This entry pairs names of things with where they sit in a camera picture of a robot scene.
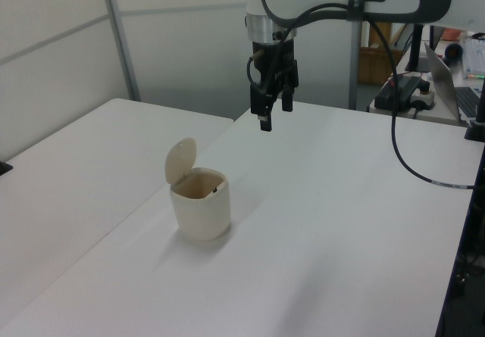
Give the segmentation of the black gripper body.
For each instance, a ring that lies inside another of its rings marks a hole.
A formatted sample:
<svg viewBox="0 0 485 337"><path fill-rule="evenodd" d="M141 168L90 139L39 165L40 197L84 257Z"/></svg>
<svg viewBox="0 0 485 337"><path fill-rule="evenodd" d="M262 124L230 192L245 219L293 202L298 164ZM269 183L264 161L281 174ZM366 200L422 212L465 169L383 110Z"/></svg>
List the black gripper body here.
<svg viewBox="0 0 485 337"><path fill-rule="evenodd" d="M272 78L273 86L283 87L283 72L295 60L294 47L293 40L287 40L282 45L253 42L253 54L262 51L262 54L253 61L256 70L260 73L260 81L261 73L269 73Z"/></svg>

